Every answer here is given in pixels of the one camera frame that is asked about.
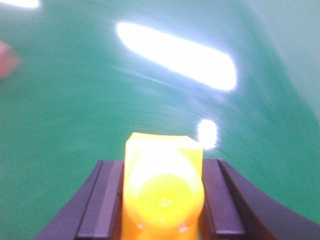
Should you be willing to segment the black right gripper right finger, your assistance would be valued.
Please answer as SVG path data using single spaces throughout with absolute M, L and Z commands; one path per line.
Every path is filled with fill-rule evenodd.
M 320 225 L 269 197 L 223 159 L 204 159 L 203 240 L 318 240 Z

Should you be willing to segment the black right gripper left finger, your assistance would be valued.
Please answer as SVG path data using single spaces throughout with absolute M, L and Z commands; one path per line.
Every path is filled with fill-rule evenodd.
M 123 161 L 99 160 L 80 189 L 34 239 L 120 239 L 123 168 Z

